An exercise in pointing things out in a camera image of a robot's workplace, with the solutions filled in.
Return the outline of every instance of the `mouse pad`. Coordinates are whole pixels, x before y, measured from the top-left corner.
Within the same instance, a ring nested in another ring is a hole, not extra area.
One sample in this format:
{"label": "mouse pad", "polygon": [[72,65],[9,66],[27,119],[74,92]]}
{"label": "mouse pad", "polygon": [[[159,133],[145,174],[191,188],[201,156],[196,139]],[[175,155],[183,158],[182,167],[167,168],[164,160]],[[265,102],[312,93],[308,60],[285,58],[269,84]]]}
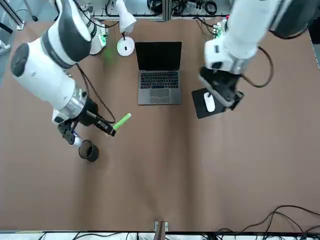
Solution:
{"label": "mouse pad", "polygon": [[208,90],[206,88],[201,88],[199,90],[192,91],[192,98],[195,107],[196,116],[198,119],[203,119],[205,117],[209,117],[212,115],[216,115],[219,113],[223,113],[226,111],[225,106],[223,106],[214,96],[214,104],[215,109],[212,112],[208,112],[207,106],[204,99],[204,94],[207,93]]}

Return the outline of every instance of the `desk lamp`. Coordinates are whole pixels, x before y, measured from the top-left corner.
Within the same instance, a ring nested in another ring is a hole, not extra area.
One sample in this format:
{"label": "desk lamp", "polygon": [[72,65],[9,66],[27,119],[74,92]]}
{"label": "desk lamp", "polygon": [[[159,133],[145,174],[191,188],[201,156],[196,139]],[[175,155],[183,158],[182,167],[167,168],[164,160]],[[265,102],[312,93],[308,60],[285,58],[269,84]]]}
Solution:
{"label": "desk lamp", "polygon": [[115,7],[119,13],[119,28],[122,34],[122,38],[118,41],[116,49],[121,56],[127,57],[134,52],[135,42],[131,37],[125,36],[125,34],[133,31],[137,20],[130,12],[128,12],[123,0],[117,0],[115,2]]}

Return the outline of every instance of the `marker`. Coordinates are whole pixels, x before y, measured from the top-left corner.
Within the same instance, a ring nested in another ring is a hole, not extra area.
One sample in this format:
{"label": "marker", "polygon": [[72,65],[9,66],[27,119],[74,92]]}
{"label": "marker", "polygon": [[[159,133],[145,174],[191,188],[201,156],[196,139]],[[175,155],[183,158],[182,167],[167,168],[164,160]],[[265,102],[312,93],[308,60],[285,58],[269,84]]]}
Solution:
{"label": "marker", "polygon": [[128,113],[127,115],[125,115],[121,120],[119,120],[115,125],[113,125],[113,129],[117,130],[121,125],[125,124],[130,117],[131,117],[131,113]]}

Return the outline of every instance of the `brown surface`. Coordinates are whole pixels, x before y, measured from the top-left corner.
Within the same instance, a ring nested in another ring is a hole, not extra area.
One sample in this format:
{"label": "brown surface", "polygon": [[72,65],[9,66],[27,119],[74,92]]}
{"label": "brown surface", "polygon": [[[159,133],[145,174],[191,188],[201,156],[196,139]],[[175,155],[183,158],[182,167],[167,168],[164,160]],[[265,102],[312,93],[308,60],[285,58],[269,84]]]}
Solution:
{"label": "brown surface", "polygon": [[[49,26],[27,24],[13,48]],[[205,41],[195,21],[139,21],[131,36],[182,41],[182,105],[138,106],[136,55],[118,56],[120,33],[113,28],[111,57],[90,56],[80,65],[116,118],[132,118],[115,138],[79,127],[99,146],[93,164],[61,138],[51,107],[8,68],[0,89],[0,229],[152,231],[163,220],[170,231],[236,231],[280,204],[320,212],[320,72],[307,33],[290,41],[268,34],[262,46],[274,61],[272,83],[256,89],[241,81],[238,108],[202,120],[191,96],[202,88]],[[246,75],[261,83],[268,74],[259,53]],[[317,223],[299,210],[283,212],[305,228]],[[293,231],[279,217],[271,230]]]}

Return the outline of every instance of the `computer mouse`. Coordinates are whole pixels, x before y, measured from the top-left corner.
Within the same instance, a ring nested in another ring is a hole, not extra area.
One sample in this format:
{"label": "computer mouse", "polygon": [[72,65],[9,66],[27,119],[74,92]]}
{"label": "computer mouse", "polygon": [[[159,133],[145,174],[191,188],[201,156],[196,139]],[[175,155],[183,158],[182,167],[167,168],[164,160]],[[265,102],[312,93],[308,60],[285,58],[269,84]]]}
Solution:
{"label": "computer mouse", "polygon": [[210,92],[206,92],[203,97],[207,111],[212,113],[216,109],[214,96]]}

